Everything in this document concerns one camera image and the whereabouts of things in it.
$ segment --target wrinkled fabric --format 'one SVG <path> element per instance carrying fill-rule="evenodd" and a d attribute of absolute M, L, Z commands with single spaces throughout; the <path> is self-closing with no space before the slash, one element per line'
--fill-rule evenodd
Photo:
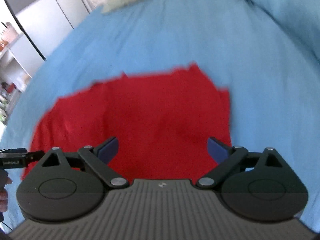
<path fill-rule="evenodd" d="M 301 39 L 320 60 L 320 0 L 252 0 Z"/>
<path fill-rule="evenodd" d="M 217 165 L 207 152 L 208 138 L 231 144 L 229 112 L 228 91 L 217 90 L 196 64 L 152 76 L 123 75 L 60 98 L 37 125 L 31 150 L 59 145 L 75 152 L 115 136 L 119 152 L 108 166 L 129 181 L 195 183 Z"/>

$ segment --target blue bed sheet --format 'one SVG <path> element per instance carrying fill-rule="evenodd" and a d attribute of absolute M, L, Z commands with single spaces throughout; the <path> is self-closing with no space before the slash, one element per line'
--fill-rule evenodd
<path fill-rule="evenodd" d="M 320 230 L 320 64 L 314 50 L 251 0 L 145 0 L 92 12 L 36 73 L 0 143 L 28 147 L 58 97 L 94 80 L 164 71 L 196 61 L 231 96 L 232 143 L 275 147 L 309 191 L 302 221 Z M 10 171 L 5 222 L 23 220 Z"/>

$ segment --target ribbed gray surface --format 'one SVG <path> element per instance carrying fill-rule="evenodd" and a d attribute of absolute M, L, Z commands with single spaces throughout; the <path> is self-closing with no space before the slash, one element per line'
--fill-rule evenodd
<path fill-rule="evenodd" d="M 27 220 L 14 240 L 305 240 L 315 234 L 298 220 L 258 224 L 226 210 L 212 191 L 189 180 L 135 180 L 113 190 L 93 213 L 60 225 Z"/>

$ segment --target red towel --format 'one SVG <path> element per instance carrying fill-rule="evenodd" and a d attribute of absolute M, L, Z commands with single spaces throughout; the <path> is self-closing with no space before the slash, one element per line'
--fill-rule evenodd
<path fill-rule="evenodd" d="M 15 84 L 11 83 L 10 86 L 7 88 L 7 93 L 11 94 L 13 90 L 15 90 L 17 87 Z"/>
<path fill-rule="evenodd" d="M 110 136 L 120 146 L 109 166 L 130 181 L 195 182 L 217 165 L 207 153 L 207 139 L 231 143 L 229 93 L 217 90 L 196 64 L 157 75 L 123 75 L 60 98 L 36 127 L 31 150 L 59 146 L 72 152 Z"/>

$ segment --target finger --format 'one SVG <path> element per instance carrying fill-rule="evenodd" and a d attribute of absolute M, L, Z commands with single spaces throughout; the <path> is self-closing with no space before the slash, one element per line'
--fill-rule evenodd
<path fill-rule="evenodd" d="M 8 211 L 8 200 L 0 201 L 0 212 L 7 212 Z"/>
<path fill-rule="evenodd" d="M 8 199 L 8 193 L 4 189 L 3 191 L 0 192 L 0 200 L 7 200 Z"/>
<path fill-rule="evenodd" d="M 12 184 L 12 179 L 7 178 L 7 182 L 6 182 L 6 184 Z"/>

